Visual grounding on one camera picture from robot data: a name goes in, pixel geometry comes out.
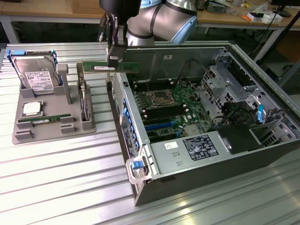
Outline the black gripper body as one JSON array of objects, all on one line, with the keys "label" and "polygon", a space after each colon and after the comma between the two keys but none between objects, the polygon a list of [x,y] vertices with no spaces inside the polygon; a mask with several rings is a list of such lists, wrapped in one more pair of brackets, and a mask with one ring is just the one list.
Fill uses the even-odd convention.
[{"label": "black gripper body", "polygon": [[100,0],[99,6],[107,13],[117,17],[119,23],[126,23],[139,14],[141,0]]}]

